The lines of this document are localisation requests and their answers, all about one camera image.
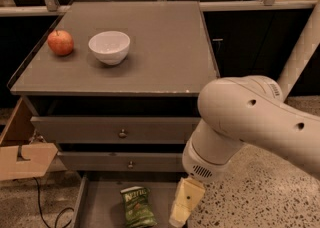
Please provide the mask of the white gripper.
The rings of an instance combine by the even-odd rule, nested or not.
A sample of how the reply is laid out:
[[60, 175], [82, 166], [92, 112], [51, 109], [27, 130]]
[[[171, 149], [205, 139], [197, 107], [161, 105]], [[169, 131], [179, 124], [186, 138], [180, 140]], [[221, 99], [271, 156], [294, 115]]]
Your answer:
[[182, 154], [182, 166], [190, 177], [182, 178], [177, 185], [169, 217], [169, 223], [173, 227], [182, 228], [203, 198], [205, 188], [201, 182], [214, 182], [227, 170], [228, 165], [229, 163], [220, 165], [205, 161], [196, 152], [192, 140], [187, 142]]

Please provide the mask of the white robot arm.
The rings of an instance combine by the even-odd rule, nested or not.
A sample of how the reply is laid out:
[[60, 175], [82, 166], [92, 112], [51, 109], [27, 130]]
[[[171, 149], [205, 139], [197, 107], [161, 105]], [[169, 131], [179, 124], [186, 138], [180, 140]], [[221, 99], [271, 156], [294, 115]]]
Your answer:
[[285, 99], [319, 46], [320, 3], [316, 4], [280, 78], [225, 77], [200, 92], [201, 120], [188, 140], [182, 164], [188, 173], [177, 186], [169, 223], [182, 227], [243, 144], [249, 143], [320, 178], [320, 118], [285, 104]]

